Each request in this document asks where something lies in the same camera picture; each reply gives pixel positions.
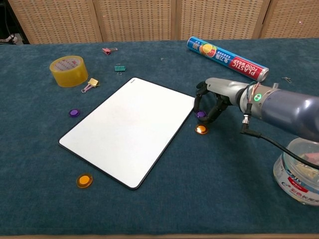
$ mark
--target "woven wicker panel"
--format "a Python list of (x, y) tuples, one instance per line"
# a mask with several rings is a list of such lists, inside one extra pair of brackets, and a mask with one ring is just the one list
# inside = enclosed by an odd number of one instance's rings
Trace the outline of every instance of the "woven wicker panel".
[(192, 35), (202, 39), (253, 38), (256, 23), (260, 18), (263, 20), (268, 2), (267, 0), (182, 0), (180, 39), (186, 40)]
[(93, 0), (9, 0), (30, 43), (102, 41)]
[(319, 37), (319, 0), (275, 0), (262, 37)]
[(103, 40), (169, 40), (171, 2), (171, 0), (94, 0)]

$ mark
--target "purple magnet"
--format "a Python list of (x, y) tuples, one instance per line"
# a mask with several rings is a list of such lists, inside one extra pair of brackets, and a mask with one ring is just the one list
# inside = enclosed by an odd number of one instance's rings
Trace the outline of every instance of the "purple magnet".
[(196, 117), (197, 117), (197, 118), (205, 117), (205, 116), (206, 116), (205, 111), (199, 111), (199, 112), (196, 113)]
[(70, 110), (70, 112), (69, 112), (69, 115), (70, 115), (71, 117), (77, 117), (79, 114), (80, 114), (80, 111), (79, 111), (78, 109), (72, 109), (72, 110)]

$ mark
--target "blue tablecloth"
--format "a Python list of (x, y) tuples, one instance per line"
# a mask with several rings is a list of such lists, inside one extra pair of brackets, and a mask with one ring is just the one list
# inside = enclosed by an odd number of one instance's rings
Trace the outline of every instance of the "blue tablecloth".
[[(269, 67), (264, 85), (319, 95), (319, 39), (210, 42)], [(103, 47), (119, 51), (106, 56)], [(82, 56), (101, 86), (86, 94), (86, 84), (59, 87), (49, 65), (65, 55)], [(118, 63), (127, 68), (120, 76)], [(0, 46), (0, 235), (319, 233), (319, 208), (298, 203), (278, 186), (272, 170), (281, 152), (239, 133), (237, 107), (229, 107), (207, 135), (195, 133), (191, 115), (136, 191), (58, 145), (131, 77), (193, 96), (209, 77), (251, 82), (189, 51), (185, 41)], [(72, 108), (81, 115), (71, 118)], [(257, 119), (251, 128), (284, 145), (296, 138)], [(85, 172), (93, 184), (80, 189), (75, 181)]]

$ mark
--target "pink binder clip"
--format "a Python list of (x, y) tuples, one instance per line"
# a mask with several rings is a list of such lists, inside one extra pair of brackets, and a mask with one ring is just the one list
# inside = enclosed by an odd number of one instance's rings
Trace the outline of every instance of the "pink binder clip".
[(102, 52), (106, 55), (110, 55), (112, 51), (117, 51), (118, 49), (117, 48), (102, 48)]

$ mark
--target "small green clip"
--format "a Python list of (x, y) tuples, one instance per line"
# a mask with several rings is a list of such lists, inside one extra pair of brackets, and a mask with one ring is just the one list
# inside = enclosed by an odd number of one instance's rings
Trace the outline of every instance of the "small green clip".
[(125, 71), (125, 66), (115, 66), (114, 70), (115, 71)]

